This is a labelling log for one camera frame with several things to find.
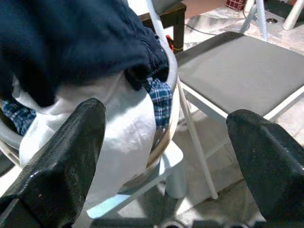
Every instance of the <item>electrical cable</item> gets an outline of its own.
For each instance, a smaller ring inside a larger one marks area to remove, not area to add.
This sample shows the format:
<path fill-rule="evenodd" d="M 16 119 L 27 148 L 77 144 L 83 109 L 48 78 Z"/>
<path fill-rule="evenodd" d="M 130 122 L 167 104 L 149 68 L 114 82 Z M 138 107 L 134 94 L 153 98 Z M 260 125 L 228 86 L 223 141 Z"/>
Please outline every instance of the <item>electrical cable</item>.
<path fill-rule="evenodd" d="M 212 33 L 207 33 L 207 32 L 199 31 L 199 30 L 197 30 L 196 28 L 194 28 L 194 27 L 192 27 L 192 26 L 190 26 L 190 25 L 187 25 L 187 24 L 185 24 L 185 26 L 187 26 L 187 27 L 193 29 L 193 30 L 196 31 L 196 32 L 202 33 L 202 34 L 216 36 L 216 34 L 212 34 Z"/>
<path fill-rule="evenodd" d="M 246 15 L 245 15 L 245 7 L 243 8 L 243 15 L 245 17 L 245 20 L 247 19 Z M 245 29 L 245 31 L 247 31 L 250 28 L 250 23 L 248 24 L 248 27 Z"/>

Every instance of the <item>red object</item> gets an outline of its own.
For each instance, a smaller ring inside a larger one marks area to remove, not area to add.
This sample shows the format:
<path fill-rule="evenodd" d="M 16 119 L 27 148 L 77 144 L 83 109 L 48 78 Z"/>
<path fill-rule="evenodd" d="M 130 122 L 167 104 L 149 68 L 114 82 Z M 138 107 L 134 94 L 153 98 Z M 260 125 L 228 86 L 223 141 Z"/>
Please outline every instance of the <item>red object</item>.
<path fill-rule="evenodd" d="M 227 0 L 226 6 L 237 11 L 241 11 L 244 8 L 246 0 Z"/>
<path fill-rule="evenodd" d="M 291 0 L 291 1 L 289 2 L 289 4 L 293 6 L 293 5 L 295 4 L 295 2 L 296 2 L 296 0 Z"/>
<path fill-rule="evenodd" d="M 169 47 L 172 51 L 174 51 L 174 46 L 173 46 L 173 39 L 169 36 L 169 35 L 166 35 L 166 38 L 167 38 L 167 41 L 169 43 Z"/>

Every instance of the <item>checkered fabric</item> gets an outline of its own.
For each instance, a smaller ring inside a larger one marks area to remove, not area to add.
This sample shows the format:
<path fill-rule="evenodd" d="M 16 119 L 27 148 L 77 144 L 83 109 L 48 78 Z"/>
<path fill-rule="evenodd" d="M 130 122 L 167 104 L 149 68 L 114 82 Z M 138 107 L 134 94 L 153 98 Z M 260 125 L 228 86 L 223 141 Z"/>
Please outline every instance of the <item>checkered fabric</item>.
<path fill-rule="evenodd" d="M 3 114 L 14 123 L 17 132 L 21 135 L 25 135 L 36 117 L 34 110 L 23 106 L 14 99 L 10 101 L 1 100 L 1 109 Z"/>
<path fill-rule="evenodd" d="M 172 97 L 171 88 L 158 78 L 148 77 L 142 82 L 154 105 L 156 128 L 167 128 L 169 125 Z"/>

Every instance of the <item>tiled floor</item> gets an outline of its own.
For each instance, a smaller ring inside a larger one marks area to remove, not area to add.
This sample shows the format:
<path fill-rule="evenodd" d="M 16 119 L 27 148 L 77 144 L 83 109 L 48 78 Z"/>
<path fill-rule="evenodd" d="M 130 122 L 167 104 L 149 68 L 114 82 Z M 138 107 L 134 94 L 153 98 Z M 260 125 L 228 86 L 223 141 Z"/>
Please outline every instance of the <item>tiled floor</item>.
<path fill-rule="evenodd" d="M 218 7 L 224 6 L 227 0 L 185 0 L 187 6 L 186 18 L 190 18 Z"/>

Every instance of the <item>chair leg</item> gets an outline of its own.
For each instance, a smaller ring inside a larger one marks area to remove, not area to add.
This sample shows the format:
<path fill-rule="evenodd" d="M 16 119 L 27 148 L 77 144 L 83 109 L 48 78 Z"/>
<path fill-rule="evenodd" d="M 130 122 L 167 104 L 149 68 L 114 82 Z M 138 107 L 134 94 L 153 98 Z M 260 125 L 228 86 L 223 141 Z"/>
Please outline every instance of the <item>chair leg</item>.
<path fill-rule="evenodd" d="M 304 7 L 304 0 L 297 0 L 291 9 L 288 17 L 286 18 L 283 29 L 284 30 L 291 30 L 294 28 L 296 21 L 298 20 L 301 11 Z"/>
<path fill-rule="evenodd" d="M 166 178 L 166 192 L 175 199 L 180 199 L 187 194 L 187 182 L 182 163 Z"/>
<path fill-rule="evenodd" d="M 263 40 L 268 42 L 264 0 L 256 0 L 256 3 L 257 3 L 256 8 L 257 8 L 258 23 L 260 26 L 260 33 Z"/>
<path fill-rule="evenodd" d="M 181 98 L 180 99 L 180 105 L 181 105 L 182 111 L 184 113 L 187 126 L 189 128 L 189 132 L 190 132 L 190 135 L 191 135 L 194 147 L 195 147 L 196 154 L 198 156 L 198 160 L 199 160 L 200 165 L 203 169 L 203 174 L 205 176 L 207 185 L 209 187 L 211 197 L 213 199 L 217 199 L 219 196 L 218 196 L 217 191 L 215 190 L 214 183 L 212 181 L 211 174 L 210 174 L 207 162 L 206 162 L 205 154 L 204 154 L 204 151 L 203 151 L 203 149 L 201 147 L 201 144 L 200 144 L 200 139 L 199 139 L 198 133 L 195 129 L 193 120 L 190 117 L 189 107 L 188 107 L 188 104 L 187 104 L 187 100 L 186 100 L 184 91 L 181 87 L 181 81 L 180 81 L 179 78 L 178 78 L 178 81 L 177 81 L 177 86 L 178 86 L 179 93 L 180 93 L 180 98 Z"/>
<path fill-rule="evenodd" d="M 245 33 L 245 31 L 247 30 L 247 28 L 248 28 L 248 26 L 249 26 L 251 20 L 253 19 L 254 15 L 257 13 L 256 10 L 257 10 L 257 6 L 254 4 L 254 5 L 251 7 L 251 9 L 250 9 L 250 11 L 249 11 L 249 14 L 248 14 L 247 18 L 245 19 L 245 21 L 244 21 L 244 23 L 243 23 L 243 26 L 242 26 L 242 28 L 241 28 L 241 30 L 240 30 L 240 33 L 242 33 L 242 34 Z"/>

